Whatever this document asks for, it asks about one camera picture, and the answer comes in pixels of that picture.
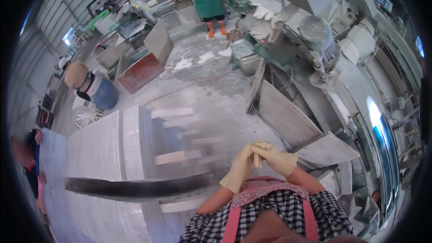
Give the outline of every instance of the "corrugated metal wall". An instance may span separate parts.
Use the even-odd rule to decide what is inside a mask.
[[[36,24],[51,46],[61,55],[68,47],[62,41],[68,29],[85,18],[92,0],[45,0],[38,11]]]
[[[58,55],[51,51],[37,27],[26,27],[19,38],[8,87],[7,118],[11,135],[35,127],[39,99],[45,94],[57,64]]]
[[[88,16],[92,0],[44,0],[36,19],[26,25],[19,39],[12,67],[7,100],[9,133],[30,131],[35,127],[38,102],[45,94],[59,55],[68,47],[62,41],[71,26]]]

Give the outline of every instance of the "orange rubber boot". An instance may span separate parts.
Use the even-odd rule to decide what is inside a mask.
[[[213,27],[213,22],[205,22],[207,28],[209,29],[209,38],[213,38],[214,34],[215,34],[215,29]]]
[[[226,30],[225,30],[225,25],[224,25],[225,21],[218,21],[218,24],[220,26],[220,34],[222,34],[222,36],[226,36]]]

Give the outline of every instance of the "checkered shirt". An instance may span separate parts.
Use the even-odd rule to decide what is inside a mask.
[[[353,234],[347,215],[328,191],[310,196],[310,205],[318,226],[318,238],[327,241],[339,234]],[[222,242],[231,202],[216,214],[195,214],[186,224],[179,243]],[[240,242],[263,209],[273,208],[289,229],[306,237],[302,198],[291,190],[268,193],[241,207],[235,242]]]

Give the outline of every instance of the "concrete floor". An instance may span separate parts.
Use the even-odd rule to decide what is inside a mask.
[[[281,138],[267,126],[258,115],[246,114],[245,102],[254,77],[245,77],[240,70],[230,71],[230,48],[228,41],[217,30],[215,36],[207,33],[191,35],[174,43],[174,49],[165,65],[165,71],[134,94],[119,83],[119,101],[104,116],[140,104],[152,110],[193,107],[202,119],[197,124],[185,126],[198,129],[203,137],[222,137],[224,143],[215,144],[207,151],[222,156],[220,172],[230,168],[230,163],[245,144],[261,139],[284,149]],[[94,58],[89,56],[87,65],[94,69]],[[69,137],[78,130],[71,110],[75,94],[69,90],[62,93],[53,130]],[[252,175],[280,177],[268,166]]]

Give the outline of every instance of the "pink apron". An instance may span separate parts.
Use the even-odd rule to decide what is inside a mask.
[[[242,206],[278,189],[289,189],[300,195],[303,200],[306,238],[318,240],[317,222],[311,204],[309,203],[308,190],[305,187],[293,185],[285,180],[280,180],[271,176],[259,176],[248,179],[243,186],[241,186],[240,192],[232,197],[231,209],[228,214],[222,243],[233,243],[235,241]]]

